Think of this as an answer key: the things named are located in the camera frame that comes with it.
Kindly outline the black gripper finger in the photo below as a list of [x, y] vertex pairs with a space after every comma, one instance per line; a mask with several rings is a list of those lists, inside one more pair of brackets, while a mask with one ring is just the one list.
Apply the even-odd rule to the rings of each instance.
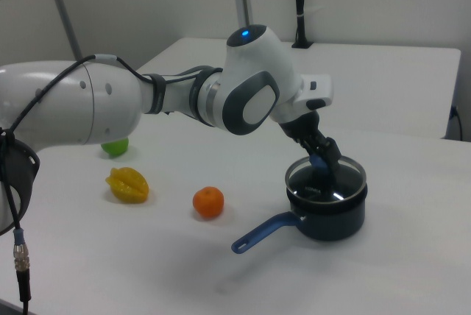
[[300, 139], [300, 145], [309, 155], [321, 157], [324, 154], [324, 136], [322, 134], [307, 135]]
[[339, 170], [339, 160], [341, 153], [337, 143], [330, 137], [326, 137], [319, 145], [319, 156], [322, 161], [322, 168], [331, 181], [336, 180], [336, 172]]

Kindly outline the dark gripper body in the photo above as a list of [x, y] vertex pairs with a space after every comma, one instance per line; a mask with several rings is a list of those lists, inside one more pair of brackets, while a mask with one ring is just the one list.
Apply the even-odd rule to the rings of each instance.
[[287, 101], [274, 106], [274, 121], [299, 144], [313, 144], [319, 134], [319, 114], [308, 101]]

